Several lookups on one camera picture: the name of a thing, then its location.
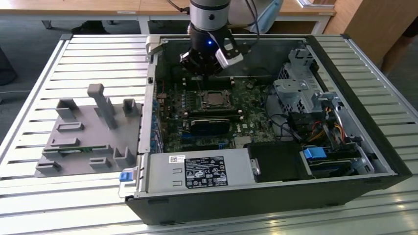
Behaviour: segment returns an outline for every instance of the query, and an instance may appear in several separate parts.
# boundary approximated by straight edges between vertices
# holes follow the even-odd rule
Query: wooden desk
[[[173,0],[180,7],[189,0]],[[315,22],[312,34],[322,34],[332,9],[304,9],[296,0],[283,0],[276,21]],[[149,20],[188,21],[167,0],[0,0],[0,20],[137,20],[141,34],[149,34]]]
[[[141,0],[0,0],[6,15],[136,15]]]
[[[187,7],[189,0],[172,0],[179,7]],[[139,24],[143,34],[149,34],[149,20],[187,21],[188,15],[180,13],[168,3],[167,0],[141,0],[139,7]],[[276,21],[311,21],[316,22],[312,34],[322,34],[327,26],[330,17],[335,15],[332,9],[305,9],[299,6],[296,0],[283,0],[279,16]]]

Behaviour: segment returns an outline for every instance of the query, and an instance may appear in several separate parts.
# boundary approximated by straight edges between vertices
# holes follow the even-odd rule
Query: aluminum slatted table
[[[171,226],[147,226],[117,196],[119,173],[33,178],[58,98],[92,105],[89,83],[112,103],[143,102],[144,35],[60,40],[0,147],[0,234],[391,234],[418,230],[418,114],[351,40],[317,36],[414,176],[344,206]],[[322,73],[331,90],[330,80]]]

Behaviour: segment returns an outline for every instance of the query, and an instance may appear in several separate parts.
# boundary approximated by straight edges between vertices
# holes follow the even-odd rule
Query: green circuit board
[[[240,148],[245,142],[264,142],[276,139],[263,107],[265,85],[253,85],[251,78],[235,78],[235,84],[227,90],[185,90],[181,84],[164,87],[160,95],[160,119],[163,126],[164,152],[197,151],[212,149]],[[204,94],[215,94],[219,103],[204,103]],[[241,118],[231,118],[229,130],[215,136],[192,136],[189,133],[189,119],[184,112],[200,111],[201,106],[241,110]]]

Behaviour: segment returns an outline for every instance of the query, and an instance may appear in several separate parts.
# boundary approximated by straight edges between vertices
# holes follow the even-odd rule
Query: power supply label
[[[185,158],[184,169],[187,188],[207,188],[228,185],[223,156]]]

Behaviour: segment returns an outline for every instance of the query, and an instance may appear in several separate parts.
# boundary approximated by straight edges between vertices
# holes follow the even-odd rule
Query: blue latch
[[[121,172],[119,176],[120,182],[133,181],[133,172]]]
[[[304,154],[305,159],[327,157],[324,149],[322,147],[307,148],[305,150],[303,150],[303,154]]]

